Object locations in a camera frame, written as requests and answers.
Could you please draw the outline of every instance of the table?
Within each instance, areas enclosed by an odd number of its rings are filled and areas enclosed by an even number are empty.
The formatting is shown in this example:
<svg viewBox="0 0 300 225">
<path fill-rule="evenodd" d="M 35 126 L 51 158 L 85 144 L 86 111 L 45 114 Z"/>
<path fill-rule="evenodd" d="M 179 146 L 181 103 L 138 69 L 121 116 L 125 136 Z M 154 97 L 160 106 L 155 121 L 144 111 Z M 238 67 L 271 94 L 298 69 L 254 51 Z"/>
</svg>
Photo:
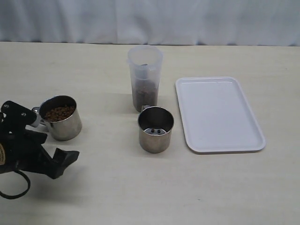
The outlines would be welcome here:
<svg viewBox="0 0 300 225">
<path fill-rule="evenodd" d="M 158 104 L 175 118 L 170 147 L 149 154 L 138 143 L 130 45 L 0 43 L 0 102 L 27 108 L 54 95 L 76 99 L 82 132 L 45 149 L 79 150 L 52 180 L 27 173 L 32 187 L 0 199 L 6 225 L 296 225 L 300 222 L 300 48 L 159 46 L 164 52 Z M 267 140 L 258 153 L 196 155 L 184 139 L 175 81 L 232 76 Z M 0 176 L 0 189 L 25 182 Z"/>
</svg>

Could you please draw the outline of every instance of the clear plastic cup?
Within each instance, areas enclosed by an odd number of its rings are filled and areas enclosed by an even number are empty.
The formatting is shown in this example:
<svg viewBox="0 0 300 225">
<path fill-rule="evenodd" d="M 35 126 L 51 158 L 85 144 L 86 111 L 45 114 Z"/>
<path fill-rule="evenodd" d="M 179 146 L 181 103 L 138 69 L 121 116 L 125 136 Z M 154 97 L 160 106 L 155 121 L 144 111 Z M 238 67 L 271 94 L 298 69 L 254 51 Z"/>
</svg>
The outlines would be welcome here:
<svg viewBox="0 0 300 225">
<path fill-rule="evenodd" d="M 128 52 L 133 105 L 139 112 L 143 105 L 157 106 L 162 61 L 155 46 L 138 45 Z"/>
</svg>

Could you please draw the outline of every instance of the white tray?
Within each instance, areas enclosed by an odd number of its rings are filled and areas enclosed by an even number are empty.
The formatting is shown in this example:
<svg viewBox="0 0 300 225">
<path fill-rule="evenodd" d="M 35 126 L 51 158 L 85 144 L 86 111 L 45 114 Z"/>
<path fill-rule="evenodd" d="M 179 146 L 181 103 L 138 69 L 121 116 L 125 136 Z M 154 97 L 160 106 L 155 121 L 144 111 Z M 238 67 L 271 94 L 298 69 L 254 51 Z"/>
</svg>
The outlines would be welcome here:
<svg viewBox="0 0 300 225">
<path fill-rule="evenodd" d="M 234 78 L 181 78 L 176 91 L 187 145 L 194 152 L 252 152 L 265 147 L 263 133 Z"/>
</svg>

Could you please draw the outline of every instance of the metal cup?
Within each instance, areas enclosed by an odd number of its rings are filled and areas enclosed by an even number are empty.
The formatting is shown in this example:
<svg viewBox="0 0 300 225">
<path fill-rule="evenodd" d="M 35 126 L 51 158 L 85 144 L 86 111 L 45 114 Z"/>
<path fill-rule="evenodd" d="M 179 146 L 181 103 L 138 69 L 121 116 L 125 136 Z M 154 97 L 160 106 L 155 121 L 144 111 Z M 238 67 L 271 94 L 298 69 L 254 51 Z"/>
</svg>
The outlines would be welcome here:
<svg viewBox="0 0 300 225">
<path fill-rule="evenodd" d="M 45 115 L 48 111 L 61 106 L 73 106 L 75 111 L 71 116 L 64 120 L 57 122 L 49 122 L 45 119 Z M 33 127 L 37 126 L 37 123 L 46 125 L 52 137 L 57 141 L 67 141 L 75 138 L 82 129 L 82 123 L 77 110 L 76 101 L 69 96 L 55 96 L 45 101 L 40 107 L 34 107 L 32 109 L 40 116 L 40 120 L 37 119 Z"/>
<path fill-rule="evenodd" d="M 145 105 L 138 117 L 141 147 L 150 153 L 160 153 L 170 145 L 174 125 L 172 114 L 164 108 Z"/>
</svg>

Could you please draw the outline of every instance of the white curtain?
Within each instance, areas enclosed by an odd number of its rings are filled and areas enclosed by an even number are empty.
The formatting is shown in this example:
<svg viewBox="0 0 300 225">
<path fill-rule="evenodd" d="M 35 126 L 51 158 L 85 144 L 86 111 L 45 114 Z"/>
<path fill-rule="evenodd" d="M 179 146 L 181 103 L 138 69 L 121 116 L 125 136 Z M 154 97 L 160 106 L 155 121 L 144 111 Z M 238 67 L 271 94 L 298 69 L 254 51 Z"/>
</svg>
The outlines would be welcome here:
<svg viewBox="0 0 300 225">
<path fill-rule="evenodd" d="M 0 40 L 300 45 L 300 0 L 0 0 Z"/>
</svg>

